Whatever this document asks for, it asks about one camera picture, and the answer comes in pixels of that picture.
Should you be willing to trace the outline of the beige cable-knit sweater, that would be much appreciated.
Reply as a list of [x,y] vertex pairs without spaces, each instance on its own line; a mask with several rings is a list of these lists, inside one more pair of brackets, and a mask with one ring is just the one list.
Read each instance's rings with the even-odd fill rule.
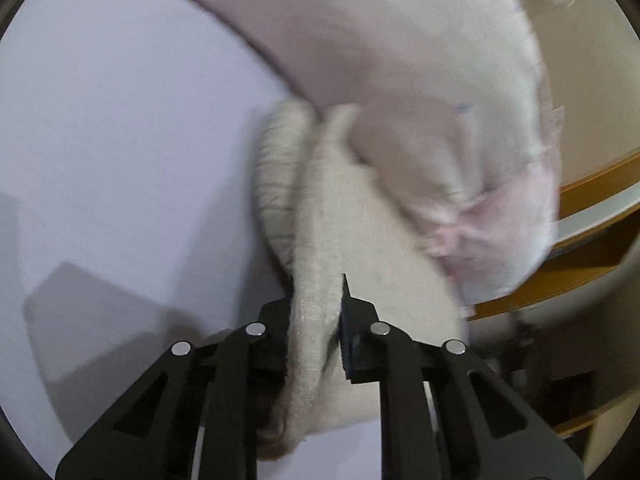
[[447,279],[348,146],[356,115],[344,105],[318,117],[308,103],[288,100],[260,132],[258,218],[294,286],[285,384],[258,434],[263,460],[380,412],[378,388],[345,377],[337,342],[343,292],[370,301],[414,339],[442,344],[463,335]]

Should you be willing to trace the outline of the wooden headboard shelf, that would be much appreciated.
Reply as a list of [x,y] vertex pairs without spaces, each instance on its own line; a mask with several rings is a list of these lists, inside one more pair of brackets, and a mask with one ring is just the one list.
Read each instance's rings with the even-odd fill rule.
[[513,376],[563,437],[638,404],[639,154],[561,193],[559,239],[516,292],[476,307],[472,344],[510,359]]

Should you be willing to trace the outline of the pink floral pillow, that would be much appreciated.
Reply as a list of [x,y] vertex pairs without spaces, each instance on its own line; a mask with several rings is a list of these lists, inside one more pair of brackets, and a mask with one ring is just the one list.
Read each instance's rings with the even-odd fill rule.
[[564,112],[522,0],[196,0],[349,141],[466,304],[509,295],[556,235]]

